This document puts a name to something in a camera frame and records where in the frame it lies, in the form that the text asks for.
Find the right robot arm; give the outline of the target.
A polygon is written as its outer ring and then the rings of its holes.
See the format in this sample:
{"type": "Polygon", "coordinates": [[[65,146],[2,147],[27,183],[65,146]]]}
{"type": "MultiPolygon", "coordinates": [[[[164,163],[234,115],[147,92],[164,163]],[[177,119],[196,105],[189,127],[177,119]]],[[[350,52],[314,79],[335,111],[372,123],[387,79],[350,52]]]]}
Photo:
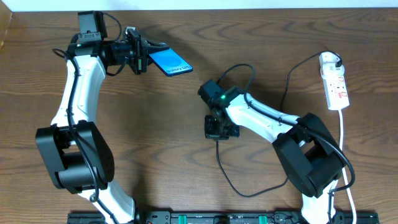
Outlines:
{"type": "Polygon", "coordinates": [[[239,137],[245,127],[272,144],[282,168],[303,195],[302,216],[309,223],[331,223],[333,196],[349,162],[321,119],[285,114],[255,100],[238,87],[224,90],[208,80],[198,95],[209,107],[205,137],[216,142],[239,137]]]}

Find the blue Galaxy smartphone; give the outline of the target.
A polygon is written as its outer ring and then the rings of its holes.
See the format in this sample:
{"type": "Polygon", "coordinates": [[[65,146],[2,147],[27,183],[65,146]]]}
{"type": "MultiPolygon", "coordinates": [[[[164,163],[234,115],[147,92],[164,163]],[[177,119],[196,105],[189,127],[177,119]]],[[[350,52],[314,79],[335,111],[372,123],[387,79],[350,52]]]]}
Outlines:
{"type": "Polygon", "coordinates": [[[167,77],[193,71],[193,67],[171,48],[150,54],[149,57],[167,77]]]}

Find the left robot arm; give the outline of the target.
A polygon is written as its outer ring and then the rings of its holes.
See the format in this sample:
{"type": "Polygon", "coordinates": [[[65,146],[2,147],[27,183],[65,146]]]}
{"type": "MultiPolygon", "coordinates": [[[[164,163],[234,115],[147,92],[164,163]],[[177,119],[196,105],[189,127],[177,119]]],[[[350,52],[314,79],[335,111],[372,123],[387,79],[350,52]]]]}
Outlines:
{"type": "Polygon", "coordinates": [[[170,47],[143,38],[133,27],[108,40],[106,15],[79,12],[79,33],[66,50],[53,50],[66,62],[67,82],[57,114],[49,127],[37,130],[35,141],[56,188],[89,200],[106,223],[135,223],[134,199],[115,180],[113,154],[96,127],[98,98],[108,67],[128,65],[139,75],[154,63],[151,54],[170,47]]]}

